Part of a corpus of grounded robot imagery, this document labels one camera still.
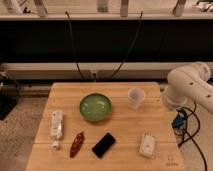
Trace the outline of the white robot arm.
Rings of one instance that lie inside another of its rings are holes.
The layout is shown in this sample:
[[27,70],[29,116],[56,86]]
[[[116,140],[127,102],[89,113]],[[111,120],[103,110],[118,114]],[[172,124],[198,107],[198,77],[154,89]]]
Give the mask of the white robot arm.
[[168,85],[162,93],[165,106],[170,110],[179,109],[187,99],[192,99],[213,114],[213,86],[207,83],[210,76],[210,67],[204,62],[171,70],[167,75]]

